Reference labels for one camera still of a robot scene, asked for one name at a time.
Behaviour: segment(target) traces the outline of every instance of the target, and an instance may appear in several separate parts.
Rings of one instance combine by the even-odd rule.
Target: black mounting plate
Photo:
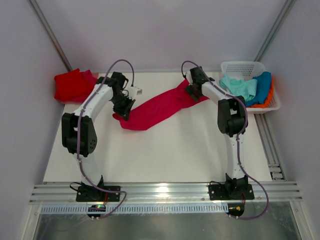
[[[102,187],[105,190],[109,191],[120,191],[121,187],[120,186],[103,186]],[[103,192],[99,192],[99,195],[93,196],[92,194],[88,194],[85,187],[82,185],[78,187],[78,191],[76,193],[76,199],[75,201],[78,203],[83,203],[83,202],[104,202],[106,199],[106,194]],[[107,201],[108,203],[114,202],[118,203],[120,202],[120,193],[107,193]]]
[[[209,190],[209,196],[210,200],[242,200],[241,196],[239,198],[231,198],[226,190],[226,187],[224,184],[210,184],[208,186]],[[255,194],[252,188],[251,184],[248,184],[248,187],[245,191],[243,191],[245,194],[246,200],[253,200],[255,199]]]

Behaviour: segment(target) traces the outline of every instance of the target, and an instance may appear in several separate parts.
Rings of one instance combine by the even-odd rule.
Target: orange cloth
[[[255,105],[250,106],[249,108],[261,108],[261,109],[267,108],[272,100],[273,95],[274,95],[274,76],[272,76],[270,90],[269,90],[268,96],[266,97],[266,100],[264,101],[264,103],[263,104],[255,104]]]

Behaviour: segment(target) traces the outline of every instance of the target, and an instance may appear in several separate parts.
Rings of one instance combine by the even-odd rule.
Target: crumpled red cloth
[[[202,96],[198,101],[194,101],[185,91],[188,85],[189,82],[185,79],[176,88],[151,98],[133,109],[129,114],[128,121],[116,113],[113,114],[113,117],[119,120],[124,129],[145,131],[171,117],[179,110],[190,108],[208,99],[206,96]]]
[[[97,78],[90,70],[80,72],[79,69],[54,77],[56,91],[54,98],[66,103],[83,103],[90,95]]]

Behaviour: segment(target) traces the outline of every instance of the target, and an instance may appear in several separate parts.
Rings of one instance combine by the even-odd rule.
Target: blue cloth
[[[255,76],[253,79],[257,80],[256,95],[252,100],[245,102],[247,107],[265,103],[270,91],[272,75],[270,72],[264,71],[260,76]]]
[[[235,96],[243,96],[245,101],[250,101],[256,96],[257,80],[251,79],[245,81],[244,79],[237,80],[230,78],[227,74],[219,80],[220,87],[228,88],[230,93]]]

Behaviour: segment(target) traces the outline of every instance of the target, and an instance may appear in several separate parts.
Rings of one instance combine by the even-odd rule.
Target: gray floor
[[[247,203],[243,216],[259,214],[265,203]],[[34,240],[300,240],[288,202],[273,202],[256,220],[225,213],[113,215],[85,221],[84,215],[41,215]],[[67,229],[65,232],[56,229]]]

